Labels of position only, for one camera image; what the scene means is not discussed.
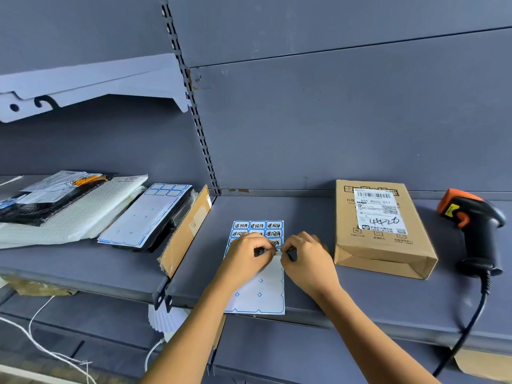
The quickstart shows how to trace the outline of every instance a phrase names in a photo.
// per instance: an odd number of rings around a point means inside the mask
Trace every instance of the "white cable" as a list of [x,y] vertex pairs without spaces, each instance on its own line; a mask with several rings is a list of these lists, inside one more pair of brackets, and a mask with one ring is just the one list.
[[158,348],[158,345],[165,342],[165,338],[160,339],[156,344],[153,345],[153,347],[150,349],[150,351],[147,353],[146,360],[144,361],[144,372],[147,372],[147,362],[150,360],[150,355],[155,351],[156,348]]
[[[78,370],[80,373],[84,374],[86,376],[86,379],[87,379],[87,384],[89,384],[89,379],[91,379],[91,381],[93,382],[93,384],[97,384],[96,381],[94,380],[94,378],[89,374],[89,364],[92,362],[92,361],[80,361],[80,360],[76,360],[74,358],[71,358],[71,357],[68,357],[66,355],[63,355],[61,353],[57,353],[57,352],[51,352],[47,349],[45,349],[43,346],[41,346],[41,344],[39,344],[37,341],[35,341],[34,337],[32,336],[32,322],[34,321],[36,315],[38,315],[40,313],[40,311],[42,309],[44,309],[44,307],[54,298],[55,296],[52,296],[50,297],[50,299],[48,299],[48,301],[42,305],[42,307],[36,311],[36,313],[34,314],[34,316],[32,317],[32,319],[30,319],[30,322],[29,322],[29,327],[28,327],[28,331],[25,330],[22,326],[18,325],[17,323],[15,322],[12,322],[6,318],[3,318],[3,317],[0,317],[0,321],[4,321],[6,323],[9,323],[15,327],[17,327],[18,329],[20,329],[27,337],[28,339],[35,345],[35,347],[39,350],[41,350],[42,352],[44,353],[47,353],[49,354],[50,356],[56,358],[57,360],[60,360],[60,361],[63,361],[65,362],[66,364],[68,364],[69,366],[73,367],[74,369]],[[79,365],[85,365],[86,366],[86,370],[84,371],[83,369],[81,369],[79,366],[73,364],[72,362],[68,361],[68,360],[71,360],[71,361],[75,361],[75,362],[78,362]]]

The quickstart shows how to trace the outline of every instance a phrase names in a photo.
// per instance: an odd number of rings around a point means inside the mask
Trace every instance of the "forearm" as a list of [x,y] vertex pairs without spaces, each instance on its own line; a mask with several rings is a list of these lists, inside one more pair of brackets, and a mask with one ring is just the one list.
[[439,384],[382,332],[341,288],[317,297],[369,384]]
[[199,384],[230,297],[231,293],[222,286],[208,286],[140,382]]

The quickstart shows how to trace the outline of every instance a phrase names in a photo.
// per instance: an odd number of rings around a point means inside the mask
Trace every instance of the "orange trigger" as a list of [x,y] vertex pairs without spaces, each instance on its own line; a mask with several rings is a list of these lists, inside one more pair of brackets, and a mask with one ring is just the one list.
[[470,216],[463,211],[458,212],[457,217],[460,219],[460,222],[457,225],[459,228],[463,228],[470,223]]

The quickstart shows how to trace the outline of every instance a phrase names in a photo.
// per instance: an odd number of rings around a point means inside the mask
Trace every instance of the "yellow sticker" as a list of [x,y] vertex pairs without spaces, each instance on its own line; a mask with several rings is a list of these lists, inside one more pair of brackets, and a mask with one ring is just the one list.
[[460,208],[459,205],[452,203],[450,207],[448,207],[448,210],[446,211],[445,215],[447,215],[448,217],[453,217],[453,211],[457,210],[458,208]]

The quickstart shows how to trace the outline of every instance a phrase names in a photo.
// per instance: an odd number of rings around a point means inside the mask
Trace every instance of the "person's right hand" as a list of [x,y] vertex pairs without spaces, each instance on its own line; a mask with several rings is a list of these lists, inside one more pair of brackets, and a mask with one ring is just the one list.
[[[286,254],[291,247],[297,249],[297,261]],[[341,288],[334,262],[322,247],[317,236],[306,232],[290,236],[281,247],[281,264],[286,274],[314,300]]]

